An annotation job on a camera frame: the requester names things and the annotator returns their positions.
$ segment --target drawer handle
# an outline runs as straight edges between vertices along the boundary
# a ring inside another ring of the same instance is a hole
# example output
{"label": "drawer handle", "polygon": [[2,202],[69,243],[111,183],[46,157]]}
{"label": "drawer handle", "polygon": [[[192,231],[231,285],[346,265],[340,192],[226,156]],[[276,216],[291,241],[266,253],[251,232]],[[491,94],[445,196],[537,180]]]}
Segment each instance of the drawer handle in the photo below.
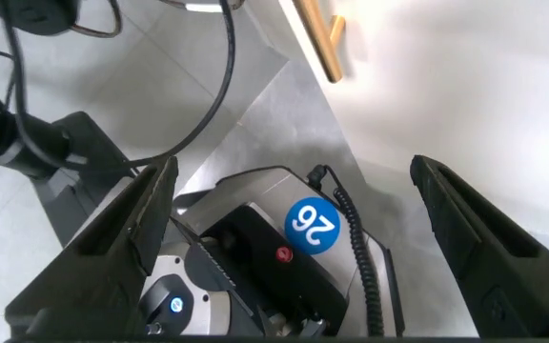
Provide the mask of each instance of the drawer handle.
{"label": "drawer handle", "polygon": [[336,45],[344,29],[344,17],[333,15],[328,32],[317,0],[294,0],[294,3],[328,80],[331,83],[340,81],[342,68],[336,56]]}

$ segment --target black coiled cord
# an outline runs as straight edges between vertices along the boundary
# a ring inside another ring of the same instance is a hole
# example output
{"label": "black coiled cord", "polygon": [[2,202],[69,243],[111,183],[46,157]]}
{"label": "black coiled cord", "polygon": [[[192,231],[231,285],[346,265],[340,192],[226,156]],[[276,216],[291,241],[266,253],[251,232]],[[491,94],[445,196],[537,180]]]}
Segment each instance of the black coiled cord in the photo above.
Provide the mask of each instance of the black coiled cord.
{"label": "black coiled cord", "polygon": [[349,223],[349,233],[351,235],[351,248],[355,255],[357,267],[359,268],[359,276],[361,276],[361,284],[366,296],[366,312],[368,321],[368,335],[383,336],[384,329],[382,323],[382,308],[380,307],[380,289],[378,286],[378,275],[372,264],[372,258],[366,241],[363,237],[363,226],[359,212],[353,204],[351,195],[342,187],[342,183],[338,180],[336,173],[330,166],[318,165],[308,175],[309,185],[321,189],[321,179],[329,172],[334,179],[337,188],[334,190],[334,198],[340,205],[340,210],[344,214]]}

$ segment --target blue circular label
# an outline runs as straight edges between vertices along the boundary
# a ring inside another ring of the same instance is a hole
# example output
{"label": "blue circular label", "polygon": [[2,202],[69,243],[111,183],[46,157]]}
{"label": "blue circular label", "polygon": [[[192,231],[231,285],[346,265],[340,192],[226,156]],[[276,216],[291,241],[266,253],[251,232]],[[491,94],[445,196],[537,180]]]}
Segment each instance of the blue circular label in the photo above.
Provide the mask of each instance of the blue circular label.
{"label": "blue circular label", "polygon": [[340,234],[340,217],[334,205],[320,197],[296,202],[285,217],[287,239],[307,254],[330,249]]}

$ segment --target number 26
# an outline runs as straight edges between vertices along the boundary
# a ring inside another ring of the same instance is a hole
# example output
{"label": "number 26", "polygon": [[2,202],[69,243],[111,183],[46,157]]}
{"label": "number 26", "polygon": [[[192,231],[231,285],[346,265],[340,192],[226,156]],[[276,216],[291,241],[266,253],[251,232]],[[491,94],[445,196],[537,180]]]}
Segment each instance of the number 26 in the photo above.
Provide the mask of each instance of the number 26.
{"label": "number 26", "polygon": [[300,209],[300,211],[297,214],[297,219],[294,219],[292,221],[292,226],[294,227],[294,230],[296,230],[297,232],[303,232],[306,229],[310,228],[306,232],[306,240],[311,245],[321,244],[321,240],[319,240],[318,238],[313,238],[313,235],[316,232],[328,232],[335,228],[334,224],[332,224],[332,222],[329,221],[328,218],[326,218],[323,215],[319,216],[319,221],[321,222],[322,226],[315,225],[311,227],[315,223],[316,217],[317,217],[317,213],[315,208],[311,205],[307,205]]}

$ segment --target red button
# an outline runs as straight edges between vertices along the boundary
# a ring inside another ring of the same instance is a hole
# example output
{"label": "red button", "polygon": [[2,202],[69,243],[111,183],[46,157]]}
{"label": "red button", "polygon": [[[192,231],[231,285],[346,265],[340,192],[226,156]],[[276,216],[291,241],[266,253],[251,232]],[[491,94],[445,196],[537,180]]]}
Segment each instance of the red button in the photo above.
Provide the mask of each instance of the red button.
{"label": "red button", "polygon": [[280,247],[276,250],[276,259],[283,263],[290,263],[294,258],[294,253],[287,247]]}

